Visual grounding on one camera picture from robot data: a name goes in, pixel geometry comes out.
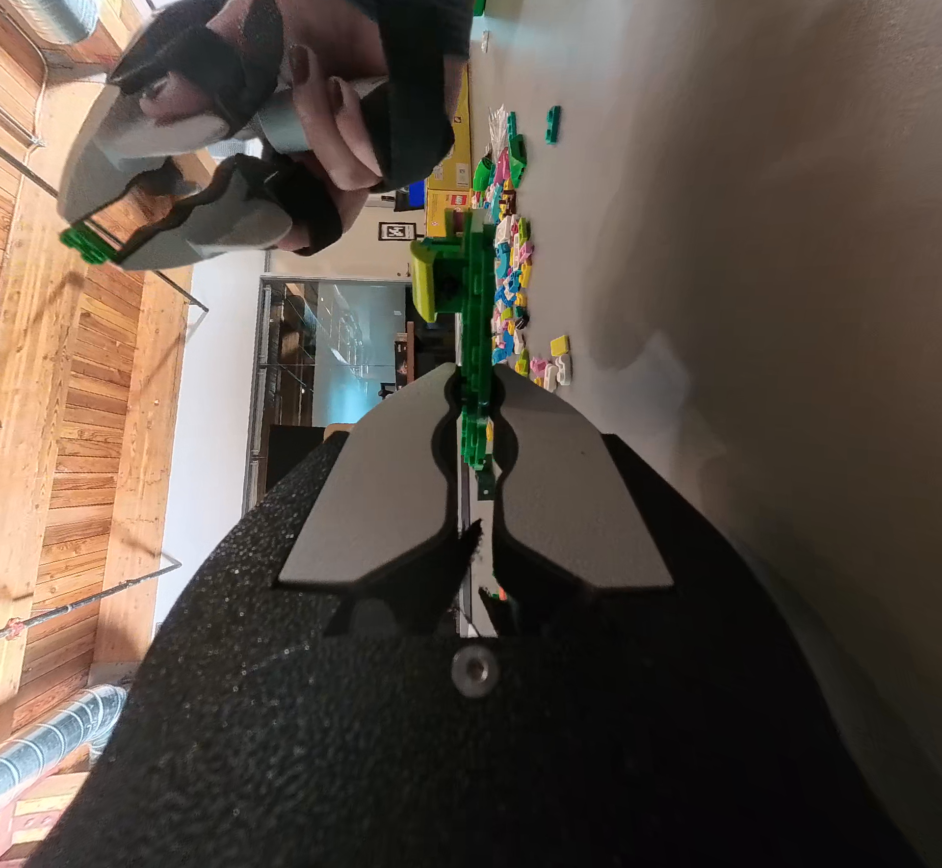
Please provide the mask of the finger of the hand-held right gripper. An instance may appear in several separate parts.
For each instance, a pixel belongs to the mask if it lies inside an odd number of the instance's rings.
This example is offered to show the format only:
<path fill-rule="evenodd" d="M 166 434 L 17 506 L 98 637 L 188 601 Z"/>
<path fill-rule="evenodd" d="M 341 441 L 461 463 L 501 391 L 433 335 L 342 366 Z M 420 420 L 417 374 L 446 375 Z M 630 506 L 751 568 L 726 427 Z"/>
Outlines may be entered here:
<path fill-rule="evenodd" d="M 216 206 L 236 193 L 224 168 L 202 185 L 180 159 L 214 144 L 230 124 L 217 101 L 181 73 L 137 93 L 106 85 L 73 143 L 57 196 L 59 215 L 76 225 L 131 197 L 152 219 L 174 208 Z"/>
<path fill-rule="evenodd" d="M 118 252 L 126 272 L 182 268 L 229 252 L 265 250 L 285 238 L 293 220 L 268 189 L 277 167 L 237 154 L 208 186 L 175 201 L 160 220 L 137 228 Z"/>

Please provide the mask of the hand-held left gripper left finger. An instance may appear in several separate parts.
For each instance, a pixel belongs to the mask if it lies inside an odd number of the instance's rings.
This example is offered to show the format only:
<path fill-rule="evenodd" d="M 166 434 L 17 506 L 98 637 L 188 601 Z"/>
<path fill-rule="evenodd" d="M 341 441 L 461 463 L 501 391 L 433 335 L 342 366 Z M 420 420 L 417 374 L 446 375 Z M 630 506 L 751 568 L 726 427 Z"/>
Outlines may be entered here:
<path fill-rule="evenodd" d="M 466 636 L 482 541 L 463 517 L 462 369 L 441 365 L 352 430 L 278 575 L 324 607 L 320 636 Z"/>

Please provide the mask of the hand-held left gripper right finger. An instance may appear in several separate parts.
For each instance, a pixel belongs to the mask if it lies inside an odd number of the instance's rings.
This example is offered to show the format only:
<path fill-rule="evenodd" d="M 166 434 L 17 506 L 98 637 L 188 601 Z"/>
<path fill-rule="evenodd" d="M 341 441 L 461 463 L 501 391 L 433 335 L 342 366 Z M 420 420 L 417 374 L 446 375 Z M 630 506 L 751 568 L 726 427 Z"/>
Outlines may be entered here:
<path fill-rule="evenodd" d="M 549 631 L 581 607 L 675 580 L 602 433 L 514 370 L 493 375 L 498 634 Z"/>

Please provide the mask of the green lego brick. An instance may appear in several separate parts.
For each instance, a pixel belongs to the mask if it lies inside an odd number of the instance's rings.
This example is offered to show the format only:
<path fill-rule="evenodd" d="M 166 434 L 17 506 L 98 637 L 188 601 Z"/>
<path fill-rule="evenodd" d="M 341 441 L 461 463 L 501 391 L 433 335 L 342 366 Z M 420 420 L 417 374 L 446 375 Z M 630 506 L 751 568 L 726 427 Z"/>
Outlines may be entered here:
<path fill-rule="evenodd" d="M 100 266 L 116 261 L 117 248 L 84 221 L 67 226 L 58 239 L 63 246 L 77 252 L 88 265 Z"/>

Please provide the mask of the green lego build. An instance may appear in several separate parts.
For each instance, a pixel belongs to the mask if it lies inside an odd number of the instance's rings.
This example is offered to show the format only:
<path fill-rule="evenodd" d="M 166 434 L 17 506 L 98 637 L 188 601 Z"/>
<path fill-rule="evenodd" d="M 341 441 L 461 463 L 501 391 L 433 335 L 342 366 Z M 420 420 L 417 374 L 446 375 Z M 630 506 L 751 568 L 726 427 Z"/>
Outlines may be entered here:
<path fill-rule="evenodd" d="M 491 320 L 496 291 L 496 228 L 483 210 L 463 213 L 463 229 L 411 242 L 414 306 L 423 320 L 460 319 L 461 454 L 477 479 L 479 500 L 493 500 L 497 479 L 488 450 L 492 372 Z"/>

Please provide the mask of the pile of colourful lego pieces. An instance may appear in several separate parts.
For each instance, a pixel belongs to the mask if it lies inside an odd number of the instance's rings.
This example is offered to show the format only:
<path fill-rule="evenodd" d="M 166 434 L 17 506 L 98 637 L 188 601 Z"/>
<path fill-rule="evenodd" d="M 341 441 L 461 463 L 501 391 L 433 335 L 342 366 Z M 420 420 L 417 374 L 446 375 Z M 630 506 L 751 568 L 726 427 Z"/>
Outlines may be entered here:
<path fill-rule="evenodd" d="M 516 115 L 509 113 L 509 136 L 519 133 Z M 490 334 L 492 362 L 506 364 L 523 377 L 530 377 L 529 350 L 525 332 L 529 323 L 527 288 L 532 267 L 532 231 L 529 220 L 517 209 L 517 190 L 512 187 L 508 146 L 499 154 L 487 145 L 472 179 L 472 208 L 483 210 L 485 222 L 494 227 Z"/>

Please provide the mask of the person's right hand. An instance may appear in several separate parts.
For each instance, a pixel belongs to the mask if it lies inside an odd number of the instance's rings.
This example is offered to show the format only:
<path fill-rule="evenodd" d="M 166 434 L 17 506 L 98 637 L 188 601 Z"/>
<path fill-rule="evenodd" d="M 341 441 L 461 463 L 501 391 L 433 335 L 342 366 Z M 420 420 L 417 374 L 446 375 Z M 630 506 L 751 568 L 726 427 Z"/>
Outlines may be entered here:
<path fill-rule="evenodd" d="M 137 93 L 178 72 L 213 97 L 230 124 L 221 140 L 250 132 L 278 169 L 268 189 L 293 226 L 269 249 L 309 257 L 387 180 L 383 32 L 342 0 L 183 0 L 154 15 L 111 81 Z"/>

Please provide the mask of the black rectangular board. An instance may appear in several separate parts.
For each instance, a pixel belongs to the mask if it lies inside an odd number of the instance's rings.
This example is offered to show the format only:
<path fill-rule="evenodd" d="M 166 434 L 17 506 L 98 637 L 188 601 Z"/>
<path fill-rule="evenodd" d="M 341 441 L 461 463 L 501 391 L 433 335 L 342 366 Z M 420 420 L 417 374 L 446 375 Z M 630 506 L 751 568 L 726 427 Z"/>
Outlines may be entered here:
<path fill-rule="evenodd" d="M 322 444 L 324 427 L 272 424 L 268 428 L 265 491 L 277 485 Z"/>

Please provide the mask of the metal ceiling rod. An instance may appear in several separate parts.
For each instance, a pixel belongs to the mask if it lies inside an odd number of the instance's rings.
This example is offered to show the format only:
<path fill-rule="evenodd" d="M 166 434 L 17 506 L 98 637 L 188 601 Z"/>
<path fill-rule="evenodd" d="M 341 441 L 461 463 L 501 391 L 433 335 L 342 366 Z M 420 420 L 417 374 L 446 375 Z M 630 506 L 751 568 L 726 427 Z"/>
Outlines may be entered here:
<path fill-rule="evenodd" d="M 6 151 L 4 147 L 1 148 L 1 158 L 4 162 L 12 166 L 13 169 L 16 170 L 21 176 L 30 180 L 36 187 L 40 188 L 41 191 L 44 191 L 46 194 L 48 194 L 53 199 L 53 201 L 55 202 L 58 201 L 58 198 L 59 198 L 58 191 L 55 188 L 53 188 L 48 182 L 46 182 L 43 178 L 37 175 L 34 171 L 32 171 L 25 163 L 17 160 L 17 158 L 14 155 L 10 154 L 8 151 Z M 101 223 L 99 223 L 96 219 L 94 219 L 91 216 L 88 216 L 85 219 L 75 222 L 72 225 L 77 224 L 79 222 L 83 222 L 83 221 L 86 222 L 89 226 L 94 227 L 102 236 L 104 236 L 105 238 L 108 238 L 108 241 L 117 248 L 116 261 L 109 264 L 115 267 L 121 266 L 121 264 L 119 263 L 119 259 L 121 258 L 120 253 L 122 252 L 126 244 L 122 240 L 120 240 L 116 235 L 112 234 L 105 226 L 103 226 Z M 171 279 L 169 275 L 167 275 L 166 273 L 160 270 L 152 270 L 151 273 L 158 276 L 162 281 L 167 283 L 172 289 L 178 292 L 186 300 L 189 306 L 195 307 L 197 309 L 201 309 L 203 313 L 209 314 L 209 309 L 208 307 L 206 307 L 204 303 L 196 299 L 189 291 L 187 291 L 178 283 L 176 283 L 173 279 Z"/>
<path fill-rule="evenodd" d="M 168 554 L 164 554 L 163 558 L 168 562 L 166 566 L 159 568 L 157 570 L 151 571 L 147 574 L 132 578 L 125 579 L 118 584 L 113 585 L 112 587 L 103 589 L 101 592 L 89 595 L 82 599 L 72 601 L 70 603 L 65 603 L 58 607 L 48 609 L 44 612 L 41 612 L 39 615 L 31 615 L 28 618 L 11 618 L 7 621 L 6 626 L 1 629 L 1 641 L 11 640 L 19 638 L 21 635 L 31 630 L 34 627 L 41 626 L 42 624 L 51 622 L 61 616 L 69 615 L 74 613 L 77 610 L 80 610 L 84 607 L 87 607 L 94 603 L 100 603 L 102 600 L 106 600 L 113 596 L 116 596 L 126 590 L 132 589 L 138 585 L 149 582 L 154 579 L 161 578 L 171 572 L 176 571 L 182 567 L 182 564 L 177 559 L 171 557 Z"/>

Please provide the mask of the glass window wall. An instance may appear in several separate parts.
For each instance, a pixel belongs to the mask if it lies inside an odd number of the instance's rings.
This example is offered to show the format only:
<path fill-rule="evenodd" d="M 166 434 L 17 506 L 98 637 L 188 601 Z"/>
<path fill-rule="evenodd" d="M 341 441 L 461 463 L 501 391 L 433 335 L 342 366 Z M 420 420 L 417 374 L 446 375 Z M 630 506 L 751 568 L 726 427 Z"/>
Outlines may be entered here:
<path fill-rule="evenodd" d="M 394 341 L 406 332 L 401 282 L 265 275 L 258 292 L 242 509 L 265 494 L 272 424 L 352 425 L 395 382 Z"/>

